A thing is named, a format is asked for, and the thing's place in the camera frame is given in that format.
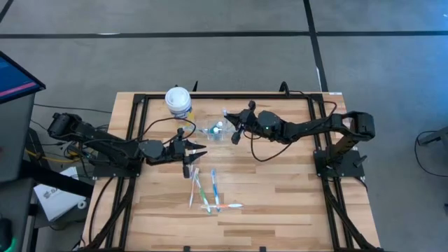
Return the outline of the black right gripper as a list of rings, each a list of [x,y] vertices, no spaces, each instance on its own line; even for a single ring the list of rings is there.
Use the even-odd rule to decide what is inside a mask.
[[[226,113],[225,117],[230,118],[228,121],[234,126],[236,132],[232,135],[231,141],[233,144],[238,144],[241,139],[241,133],[246,130],[252,130],[256,125],[255,116],[256,103],[251,100],[248,103],[248,108],[238,112],[238,113]]]

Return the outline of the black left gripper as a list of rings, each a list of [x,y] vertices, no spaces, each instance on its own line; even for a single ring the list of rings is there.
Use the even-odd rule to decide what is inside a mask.
[[[192,153],[187,155],[186,151],[189,149],[202,149],[206,148],[206,146],[190,142],[187,139],[183,138],[184,131],[182,128],[177,129],[177,133],[174,136],[174,139],[169,144],[170,155],[175,162],[182,161],[183,164],[183,177],[185,179],[190,178],[190,164],[194,161],[207,154],[206,151],[199,153]]]

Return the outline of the clear plastic organizer holder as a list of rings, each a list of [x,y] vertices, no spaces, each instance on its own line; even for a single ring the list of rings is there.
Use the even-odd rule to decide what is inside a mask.
[[[197,128],[207,128],[208,130],[210,130],[211,128],[216,127],[216,123],[218,121],[223,122],[223,127],[221,128],[222,133],[223,133],[222,141],[229,140],[230,137],[232,136],[232,134],[235,132],[235,127],[225,119],[201,121],[201,122],[198,122]],[[199,135],[201,137],[205,137],[209,140],[209,135],[204,135],[204,134],[199,134]]]

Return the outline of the orange toothbrush in wrapper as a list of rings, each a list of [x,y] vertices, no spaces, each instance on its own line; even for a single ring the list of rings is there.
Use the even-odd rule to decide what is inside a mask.
[[[194,200],[194,194],[195,194],[195,185],[196,185],[196,175],[199,172],[199,168],[196,167],[193,170],[193,173],[191,175],[191,181],[192,181],[192,186],[191,186],[191,190],[190,190],[190,199],[189,199],[189,203],[188,203],[188,208],[190,209],[191,206],[193,205],[193,200]]]
[[[201,209],[240,209],[243,208],[243,204],[203,204]]]

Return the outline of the yellow disinfecting wipes canister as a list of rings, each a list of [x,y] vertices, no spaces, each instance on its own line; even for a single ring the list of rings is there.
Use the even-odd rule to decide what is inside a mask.
[[[194,120],[193,103],[189,91],[183,87],[173,87],[164,97],[170,113],[175,118]]]

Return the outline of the black desk beam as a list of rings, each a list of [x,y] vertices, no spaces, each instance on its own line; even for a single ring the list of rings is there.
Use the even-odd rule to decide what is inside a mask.
[[[93,185],[57,173],[51,169],[46,169],[26,160],[22,161],[20,177],[31,178],[37,183],[87,198],[91,198],[94,189]]]

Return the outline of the white printed booklet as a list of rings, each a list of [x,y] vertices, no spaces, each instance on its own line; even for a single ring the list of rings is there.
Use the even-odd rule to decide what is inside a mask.
[[[79,180],[78,170],[75,166],[66,168],[58,173]],[[40,183],[34,187],[34,192],[38,197],[38,201],[46,218],[50,222],[56,221],[59,217],[62,217],[72,209],[79,209],[77,204],[80,201],[85,200],[87,202],[86,197],[65,192]]]

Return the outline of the monitor with blue screen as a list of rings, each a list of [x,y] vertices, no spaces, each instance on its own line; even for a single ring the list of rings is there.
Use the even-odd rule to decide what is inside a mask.
[[[44,83],[0,50],[0,104],[45,89]]]

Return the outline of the grey stand foot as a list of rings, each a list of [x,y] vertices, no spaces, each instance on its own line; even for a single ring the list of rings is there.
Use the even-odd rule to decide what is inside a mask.
[[[420,146],[427,146],[436,141],[441,141],[443,146],[448,148],[448,126],[436,131],[431,131],[423,138],[417,139],[417,143]]]

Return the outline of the black device with light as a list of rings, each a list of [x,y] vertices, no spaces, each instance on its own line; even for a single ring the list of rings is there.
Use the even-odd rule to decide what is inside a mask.
[[[13,236],[12,221],[0,218],[0,252],[13,252],[15,245],[16,238]]]

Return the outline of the black aluminium table frame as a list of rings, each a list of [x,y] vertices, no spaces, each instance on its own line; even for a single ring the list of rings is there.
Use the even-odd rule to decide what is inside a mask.
[[[180,163],[143,164],[134,178],[98,178],[81,239],[82,252],[383,252],[363,177],[322,178],[315,151],[326,151],[343,135],[328,132],[302,137],[291,145],[241,134],[231,141],[210,141],[191,130],[198,122],[225,119],[223,109],[238,113],[255,102],[255,114],[271,111],[292,123],[333,113],[348,113],[343,97],[331,93],[194,92],[190,141],[206,146],[183,177]],[[203,205],[195,185],[188,208],[191,175],[209,204],[216,204],[211,170],[216,170],[220,204]]]

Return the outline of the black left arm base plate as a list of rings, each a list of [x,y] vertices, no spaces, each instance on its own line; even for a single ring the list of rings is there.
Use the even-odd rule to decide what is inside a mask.
[[[140,157],[128,160],[122,158],[117,161],[115,158],[109,157],[103,153],[98,153],[96,157],[89,160],[94,165],[93,176],[96,177],[133,177],[141,173],[143,159]]]

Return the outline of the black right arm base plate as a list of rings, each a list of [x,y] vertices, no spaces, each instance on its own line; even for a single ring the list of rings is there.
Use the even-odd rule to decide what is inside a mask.
[[[324,150],[314,152],[316,173],[322,178],[363,177],[363,162],[367,156],[360,156],[357,150],[349,150],[342,156],[329,160]]]

